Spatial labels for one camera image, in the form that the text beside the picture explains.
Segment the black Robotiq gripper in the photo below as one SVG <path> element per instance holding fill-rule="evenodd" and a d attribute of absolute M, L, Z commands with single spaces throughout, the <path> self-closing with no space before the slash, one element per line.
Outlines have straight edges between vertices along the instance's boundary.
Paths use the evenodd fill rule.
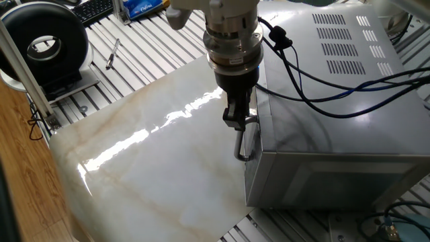
<path fill-rule="evenodd" d="M 259 80 L 259 67 L 242 75 L 223 75 L 215 73 L 215 80 L 218 86 L 225 91 L 228 96 L 237 97 L 256 86 Z M 254 93 L 249 97 L 249 115 L 256 115 L 256 97 Z M 228 127 L 236 131 L 245 131 L 246 117 L 247 109 L 243 102 L 237 100 L 228 102 L 223 113 L 223 120 Z"/>

